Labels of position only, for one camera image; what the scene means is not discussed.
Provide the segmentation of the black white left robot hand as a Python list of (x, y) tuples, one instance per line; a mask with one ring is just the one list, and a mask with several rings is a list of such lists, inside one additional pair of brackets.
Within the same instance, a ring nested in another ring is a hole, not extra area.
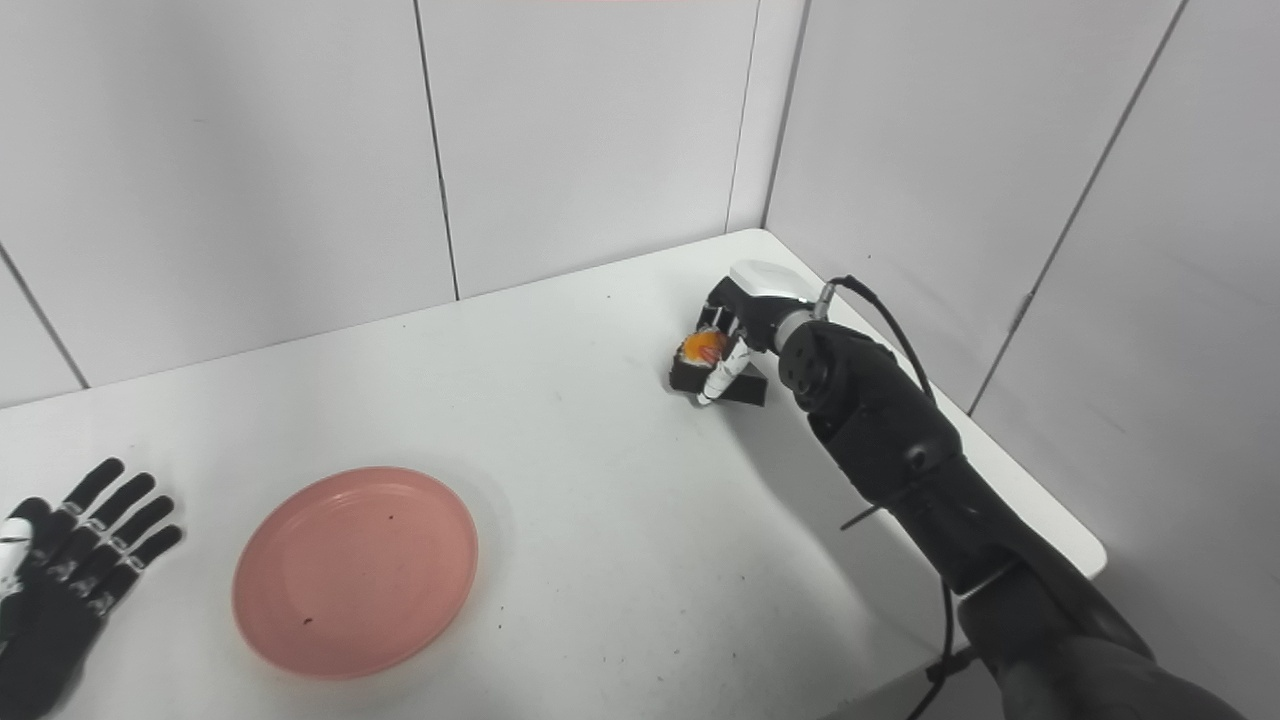
[(183, 538), (148, 473), (123, 484), (108, 457), (58, 503), (31, 496), (3, 518), (1, 715), (42, 719), (67, 697), (116, 606)]

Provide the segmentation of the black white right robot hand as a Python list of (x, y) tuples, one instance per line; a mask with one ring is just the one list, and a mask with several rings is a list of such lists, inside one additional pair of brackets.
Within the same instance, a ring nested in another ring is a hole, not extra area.
[(726, 398), (732, 383), (758, 354), (774, 354), (780, 329), (791, 316), (813, 318), (818, 293), (787, 266), (762, 260), (735, 263), (707, 296), (695, 323), (696, 334), (713, 334), (718, 348), (710, 355), (710, 373), (695, 393), (707, 406)]

